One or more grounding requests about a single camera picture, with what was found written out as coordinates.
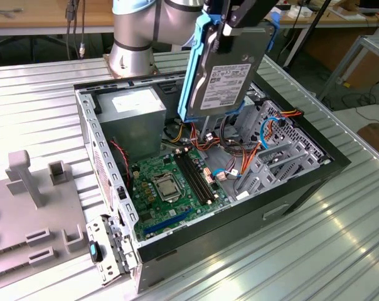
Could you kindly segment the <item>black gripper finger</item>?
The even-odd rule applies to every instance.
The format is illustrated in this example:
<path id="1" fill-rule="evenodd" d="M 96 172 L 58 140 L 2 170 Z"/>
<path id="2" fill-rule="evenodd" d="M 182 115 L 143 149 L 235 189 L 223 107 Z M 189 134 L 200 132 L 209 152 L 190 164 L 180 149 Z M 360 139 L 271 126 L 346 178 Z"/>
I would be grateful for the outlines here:
<path id="1" fill-rule="evenodd" d="M 225 21 L 230 8 L 230 0 L 204 0 L 203 10 L 212 17 Z"/>
<path id="2" fill-rule="evenodd" d="M 256 26 L 276 4 L 277 1 L 274 0 L 230 1 L 226 20 L 218 23 L 215 53 L 228 53 L 231 50 L 233 38 L 230 37 L 230 33 L 224 34 L 224 29 L 232 30 Z"/>

